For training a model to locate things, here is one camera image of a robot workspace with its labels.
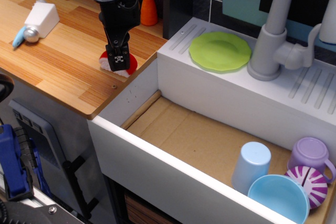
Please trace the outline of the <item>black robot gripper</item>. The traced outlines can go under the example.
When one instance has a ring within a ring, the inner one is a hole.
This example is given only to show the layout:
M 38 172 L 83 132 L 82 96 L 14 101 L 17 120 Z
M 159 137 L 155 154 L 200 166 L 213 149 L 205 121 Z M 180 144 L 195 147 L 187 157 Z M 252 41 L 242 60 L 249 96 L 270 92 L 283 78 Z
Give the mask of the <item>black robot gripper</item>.
M 106 52 L 112 71 L 130 68 L 129 30 L 139 25 L 139 0 L 94 0 L 100 5 L 99 19 L 108 45 Z

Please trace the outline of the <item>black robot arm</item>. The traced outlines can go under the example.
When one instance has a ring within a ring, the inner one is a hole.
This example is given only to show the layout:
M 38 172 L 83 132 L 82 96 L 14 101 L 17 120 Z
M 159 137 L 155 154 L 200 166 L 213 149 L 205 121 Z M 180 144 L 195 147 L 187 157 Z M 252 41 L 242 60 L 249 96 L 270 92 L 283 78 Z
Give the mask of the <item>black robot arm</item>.
M 100 5 L 99 20 L 107 37 L 106 52 L 112 71 L 131 66 L 129 31 L 140 25 L 139 0 L 94 0 Z

